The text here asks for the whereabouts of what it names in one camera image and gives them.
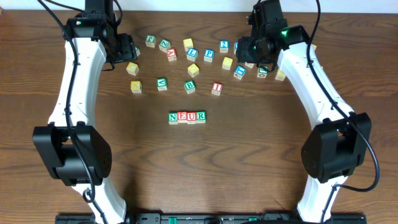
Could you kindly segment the green R block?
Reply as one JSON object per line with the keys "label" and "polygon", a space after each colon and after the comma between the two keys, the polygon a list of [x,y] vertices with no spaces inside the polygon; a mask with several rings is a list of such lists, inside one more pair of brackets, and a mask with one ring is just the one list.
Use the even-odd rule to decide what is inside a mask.
{"label": "green R block", "polygon": [[197,124],[206,123],[206,112],[205,111],[197,111]]}

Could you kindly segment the blue P block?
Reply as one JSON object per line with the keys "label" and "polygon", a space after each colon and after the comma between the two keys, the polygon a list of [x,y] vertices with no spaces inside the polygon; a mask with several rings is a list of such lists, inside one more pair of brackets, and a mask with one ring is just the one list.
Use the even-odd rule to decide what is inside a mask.
{"label": "blue P block", "polygon": [[205,62],[212,62],[215,55],[215,51],[211,49],[206,49],[204,53],[204,61]]}

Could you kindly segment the red I block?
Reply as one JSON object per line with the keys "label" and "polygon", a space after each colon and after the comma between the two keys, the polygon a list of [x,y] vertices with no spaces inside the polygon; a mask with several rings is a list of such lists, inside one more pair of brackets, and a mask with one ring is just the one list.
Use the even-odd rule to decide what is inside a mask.
{"label": "red I block", "polygon": [[222,83],[214,82],[214,84],[213,84],[213,86],[211,88],[211,94],[212,95],[216,95],[216,96],[220,96],[222,88],[223,88],[223,84]]}

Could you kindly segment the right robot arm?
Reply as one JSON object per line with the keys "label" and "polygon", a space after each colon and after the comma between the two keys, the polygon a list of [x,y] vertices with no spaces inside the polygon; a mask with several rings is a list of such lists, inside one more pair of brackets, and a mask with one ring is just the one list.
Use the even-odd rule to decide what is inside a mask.
{"label": "right robot arm", "polygon": [[302,26],[251,28],[249,37],[238,40],[238,62],[278,67],[298,94],[312,129],[301,149],[308,178],[296,206],[297,218],[304,223],[332,221],[339,189],[363,163],[366,151],[375,156],[369,143],[370,117],[355,113],[335,90],[317,59],[312,37]]}

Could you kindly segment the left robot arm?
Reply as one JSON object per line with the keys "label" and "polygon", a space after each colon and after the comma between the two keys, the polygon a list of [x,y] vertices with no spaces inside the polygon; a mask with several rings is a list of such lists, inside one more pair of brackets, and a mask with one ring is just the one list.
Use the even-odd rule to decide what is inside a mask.
{"label": "left robot arm", "polygon": [[96,130],[95,105],[105,63],[136,59],[114,16],[74,17],[64,27],[65,69],[55,108],[33,142],[50,176],[88,199],[95,223],[126,223],[127,203],[111,180],[109,144]]}

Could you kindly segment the green N block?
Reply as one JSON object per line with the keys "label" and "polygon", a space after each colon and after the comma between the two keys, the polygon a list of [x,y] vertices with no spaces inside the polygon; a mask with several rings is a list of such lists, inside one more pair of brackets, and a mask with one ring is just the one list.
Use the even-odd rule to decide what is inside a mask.
{"label": "green N block", "polygon": [[168,122],[169,124],[178,124],[177,112],[170,112],[168,114]]}

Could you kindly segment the red E block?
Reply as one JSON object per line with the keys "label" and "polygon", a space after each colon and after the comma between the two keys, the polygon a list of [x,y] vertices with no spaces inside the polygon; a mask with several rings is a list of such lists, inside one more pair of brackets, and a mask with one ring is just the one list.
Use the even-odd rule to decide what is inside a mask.
{"label": "red E block", "polygon": [[178,121],[178,123],[187,123],[187,112],[179,111],[177,113],[177,121]]}

